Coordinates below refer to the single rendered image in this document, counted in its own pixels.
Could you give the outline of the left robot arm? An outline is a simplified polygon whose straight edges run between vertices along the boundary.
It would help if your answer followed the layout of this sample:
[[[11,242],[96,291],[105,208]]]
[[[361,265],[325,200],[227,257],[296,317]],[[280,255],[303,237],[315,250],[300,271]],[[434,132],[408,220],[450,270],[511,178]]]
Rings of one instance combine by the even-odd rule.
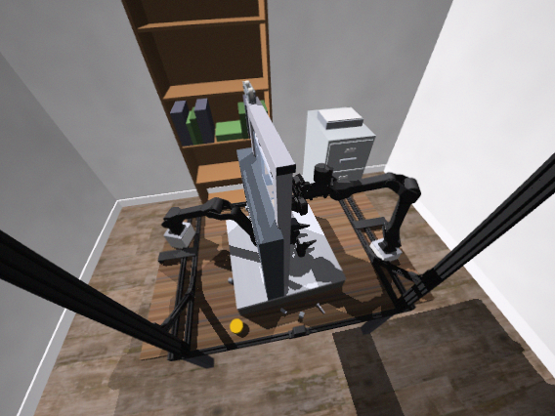
[[[229,214],[221,214],[224,206],[230,208],[232,212]],[[229,200],[219,197],[209,199],[206,203],[202,205],[197,205],[185,209],[172,207],[163,218],[164,221],[161,225],[164,228],[170,229],[168,233],[180,235],[186,226],[182,224],[185,219],[202,216],[206,216],[209,219],[217,219],[220,221],[235,221],[246,233],[249,234],[252,243],[257,247],[251,221],[241,212],[241,209],[239,207],[233,206],[233,204]],[[296,237],[299,234],[299,229],[292,230],[290,233],[290,242],[297,241]]]

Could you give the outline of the yellow disc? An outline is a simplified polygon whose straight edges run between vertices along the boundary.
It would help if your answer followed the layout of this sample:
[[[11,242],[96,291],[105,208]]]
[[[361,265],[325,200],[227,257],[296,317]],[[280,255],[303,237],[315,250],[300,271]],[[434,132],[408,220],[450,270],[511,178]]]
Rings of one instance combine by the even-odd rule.
[[[240,319],[234,319],[231,322],[230,328],[232,330],[233,333],[238,334],[242,331],[243,329],[243,323]]]

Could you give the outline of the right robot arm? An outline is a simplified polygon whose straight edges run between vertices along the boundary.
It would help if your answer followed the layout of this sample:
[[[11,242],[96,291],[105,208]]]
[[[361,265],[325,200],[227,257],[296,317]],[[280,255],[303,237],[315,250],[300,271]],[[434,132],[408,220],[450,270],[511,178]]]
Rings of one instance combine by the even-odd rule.
[[[382,175],[359,179],[355,181],[337,180],[332,176],[333,167],[329,167],[324,163],[315,165],[314,183],[316,189],[316,197],[328,195],[336,201],[348,198],[352,194],[375,190],[387,187],[394,191],[399,200],[393,212],[390,222],[382,226],[383,238],[382,242],[378,242],[379,247],[385,254],[397,251],[396,248],[402,246],[400,240],[400,227],[404,221],[406,213],[411,204],[415,203],[421,196],[421,190],[415,178],[407,177],[403,174],[395,174],[387,172]],[[331,177],[332,176],[332,177]],[[300,188],[300,195],[310,191],[309,182],[305,182],[301,174],[293,177],[295,186]],[[398,182],[396,182],[398,181]],[[297,185],[296,185],[297,183]],[[328,186],[327,186],[328,185]],[[303,189],[302,189],[303,188]],[[304,191],[305,190],[305,191]],[[399,241],[398,241],[399,240]],[[386,242],[387,241],[387,242]],[[381,244],[382,243],[382,244]]]

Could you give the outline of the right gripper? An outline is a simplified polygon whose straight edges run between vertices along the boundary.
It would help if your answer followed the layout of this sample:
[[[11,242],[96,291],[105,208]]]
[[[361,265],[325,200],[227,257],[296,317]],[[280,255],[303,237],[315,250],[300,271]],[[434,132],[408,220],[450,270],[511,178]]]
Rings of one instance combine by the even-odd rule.
[[[313,197],[316,197],[315,186],[313,184],[310,184],[310,186],[312,188],[312,189],[310,189],[310,191],[308,191],[307,193],[305,193],[303,195],[299,195],[301,190],[300,190],[299,187],[295,187],[295,180],[293,180],[293,178],[292,178],[292,192],[293,192],[295,198],[292,200],[291,210],[294,211],[294,212],[300,213],[301,216],[306,215],[308,213],[308,202],[307,202],[306,199],[313,200]],[[304,197],[305,197],[305,199],[304,199]]]

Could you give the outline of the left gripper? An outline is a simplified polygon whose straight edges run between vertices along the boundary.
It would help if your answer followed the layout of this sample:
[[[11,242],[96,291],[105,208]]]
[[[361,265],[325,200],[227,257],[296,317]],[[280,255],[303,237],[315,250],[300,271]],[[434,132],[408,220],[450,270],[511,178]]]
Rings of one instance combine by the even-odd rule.
[[[310,226],[310,225],[307,225],[307,224],[300,224],[300,223],[298,223],[298,224],[299,224],[299,226],[300,226],[299,229],[304,229],[304,228],[307,228],[307,227]],[[306,253],[306,249],[307,249],[309,246],[311,246],[313,243],[315,243],[315,242],[317,241],[317,240],[311,240],[311,241],[308,241],[308,242],[303,242],[303,244],[300,244],[300,241],[299,241],[298,236],[297,236],[296,238],[297,238],[297,241],[290,242],[290,244],[293,244],[293,245],[294,245],[295,243],[296,243],[296,245],[299,244],[299,245],[296,247],[296,251],[297,251],[298,257],[304,257],[304,256],[305,256],[305,253]],[[295,238],[295,239],[296,239],[296,238]],[[298,242],[299,242],[299,243],[298,243]]]

